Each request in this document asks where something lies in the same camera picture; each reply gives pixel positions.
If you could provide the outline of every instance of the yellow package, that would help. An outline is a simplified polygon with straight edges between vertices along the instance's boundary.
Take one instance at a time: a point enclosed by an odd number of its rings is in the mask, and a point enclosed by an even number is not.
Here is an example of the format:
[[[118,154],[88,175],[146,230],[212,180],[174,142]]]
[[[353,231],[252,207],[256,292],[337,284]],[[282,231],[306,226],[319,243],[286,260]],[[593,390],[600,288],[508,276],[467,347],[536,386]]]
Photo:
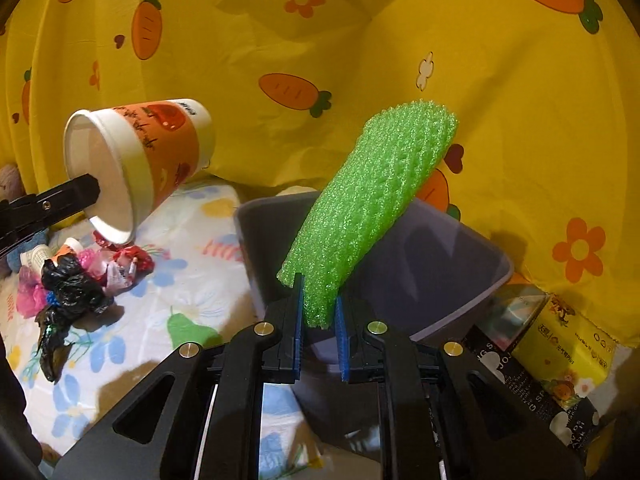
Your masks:
[[[567,410],[609,374],[614,342],[557,296],[551,296],[513,356]]]

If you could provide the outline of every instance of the green foam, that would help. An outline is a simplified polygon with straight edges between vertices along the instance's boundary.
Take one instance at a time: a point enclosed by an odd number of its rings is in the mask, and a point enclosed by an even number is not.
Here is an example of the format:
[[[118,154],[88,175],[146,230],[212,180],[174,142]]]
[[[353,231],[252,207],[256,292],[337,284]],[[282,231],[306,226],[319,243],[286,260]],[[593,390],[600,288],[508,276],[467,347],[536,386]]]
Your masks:
[[[305,320],[328,328],[338,290],[353,267],[404,212],[442,159],[458,120],[433,101],[370,118],[356,147],[311,208],[279,280],[305,276]]]

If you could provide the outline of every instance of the black clamp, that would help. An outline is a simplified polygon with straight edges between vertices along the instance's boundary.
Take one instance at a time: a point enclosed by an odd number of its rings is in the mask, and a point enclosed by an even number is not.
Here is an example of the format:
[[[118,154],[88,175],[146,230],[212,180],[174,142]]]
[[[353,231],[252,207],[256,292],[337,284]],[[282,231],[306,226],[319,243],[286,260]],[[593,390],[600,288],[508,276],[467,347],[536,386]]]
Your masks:
[[[93,205],[100,195],[95,177],[84,174],[39,195],[0,202],[0,256],[34,234]]]
[[[347,294],[334,327],[343,380],[378,383],[384,480],[439,480],[440,463],[448,480],[584,478],[577,456],[459,342],[411,341]]]
[[[53,479],[253,480],[264,383],[300,377],[303,278],[226,344],[184,343],[92,427]]]
[[[264,383],[300,376],[303,279],[227,344],[184,343],[98,421],[54,480],[257,480]],[[382,478],[582,480],[548,427],[459,342],[435,349],[346,294],[335,331],[343,379],[378,384]]]

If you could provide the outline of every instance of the paper cup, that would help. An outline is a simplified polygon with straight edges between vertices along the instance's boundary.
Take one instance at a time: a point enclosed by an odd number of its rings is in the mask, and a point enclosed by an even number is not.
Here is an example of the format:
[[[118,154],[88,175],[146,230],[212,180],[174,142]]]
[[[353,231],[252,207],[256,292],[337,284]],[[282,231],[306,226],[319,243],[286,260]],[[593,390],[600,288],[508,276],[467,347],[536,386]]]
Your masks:
[[[49,246],[36,245],[30,251],[20,254],[20,263],[24,266],[31,267],[31,269],[37,273],[42,274],[42,267],[45,260],[50,260],[53,257],[53,252]]]
[[[78,110],[65,128],[66,174],[98,180],[100,196],[84,212],[116,244],[129,242],[185,179],[206,168],[213,148],[211,117],[192,99]]]

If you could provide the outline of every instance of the white bedsheet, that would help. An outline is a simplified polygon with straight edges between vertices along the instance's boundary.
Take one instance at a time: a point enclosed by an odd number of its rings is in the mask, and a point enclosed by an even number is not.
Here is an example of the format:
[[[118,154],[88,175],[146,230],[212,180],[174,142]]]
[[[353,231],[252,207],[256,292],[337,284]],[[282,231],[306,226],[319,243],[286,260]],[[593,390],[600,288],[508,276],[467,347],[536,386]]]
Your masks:
[[[0,289],[0,333],[27,398],[34,435],[60,454],[85,429],[182,342],[228,341],[255,321],[232,214],[229,186],[180,189],[139,228],[136,244],[149,251],[155,271],[116,297],[114,307],[83,319],[67,338],[73,346],[57,384],[39,370],[38,327],[15,311],[17,276]],[[84,221],[58,232],[86,247]],[[276,478],[317,455],[314,438],[288,386],[265,386],[260,477]]]

